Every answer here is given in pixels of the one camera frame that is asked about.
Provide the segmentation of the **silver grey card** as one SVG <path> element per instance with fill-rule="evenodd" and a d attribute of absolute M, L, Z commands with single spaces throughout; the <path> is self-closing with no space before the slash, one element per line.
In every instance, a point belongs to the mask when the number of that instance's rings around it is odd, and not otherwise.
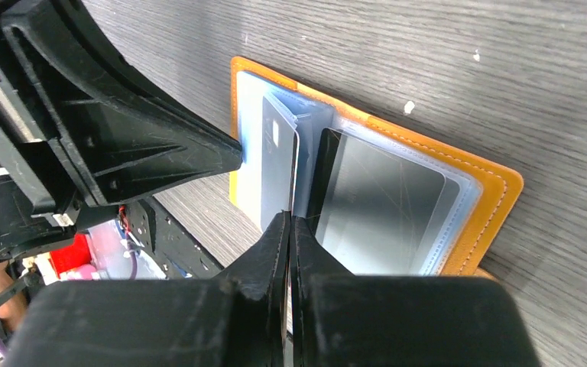
<path fill-rule="evenodd" d="M 262 99 L 260 226 L 266 230 L 274 216 L 289 211 L 293 201 L 298 155 L 296 117 L 274 95 Z"/>

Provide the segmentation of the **black card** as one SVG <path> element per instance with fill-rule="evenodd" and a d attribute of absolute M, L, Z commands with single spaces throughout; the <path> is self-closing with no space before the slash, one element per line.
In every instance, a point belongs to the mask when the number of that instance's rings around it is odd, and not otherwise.
<path fill-rule="evenodd" d="M 306 219 L 354 274 L 414 274 L 444 174 L 330 128 L 320 135 Z"/>

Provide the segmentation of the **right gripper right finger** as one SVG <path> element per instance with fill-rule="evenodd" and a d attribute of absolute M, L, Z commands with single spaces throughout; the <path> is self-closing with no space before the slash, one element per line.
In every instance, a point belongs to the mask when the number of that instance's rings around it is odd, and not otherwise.
<path fill-rule="evenodd" d="M 363 276 L 290 230 L 296 366 L 538 366 L 517 305 L 497 281 Z"/>

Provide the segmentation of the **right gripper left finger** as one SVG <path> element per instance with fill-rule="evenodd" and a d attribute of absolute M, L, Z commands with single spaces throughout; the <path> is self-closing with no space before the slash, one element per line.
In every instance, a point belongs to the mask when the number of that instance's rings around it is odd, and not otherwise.
<path fill-rule="evenodd" d="M 288 212 L 209 279 L 65 281 L 41 291 L 6 366 L 282 366 Z"/>

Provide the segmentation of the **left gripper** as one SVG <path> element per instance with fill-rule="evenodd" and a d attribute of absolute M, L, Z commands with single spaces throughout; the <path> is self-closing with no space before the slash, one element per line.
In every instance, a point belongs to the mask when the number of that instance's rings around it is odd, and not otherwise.
<path fill-rule="evenodd" d="M 131 66 L 81 2 L 0 1 L 0 262 L 241 162 L 240 144 Z"/>

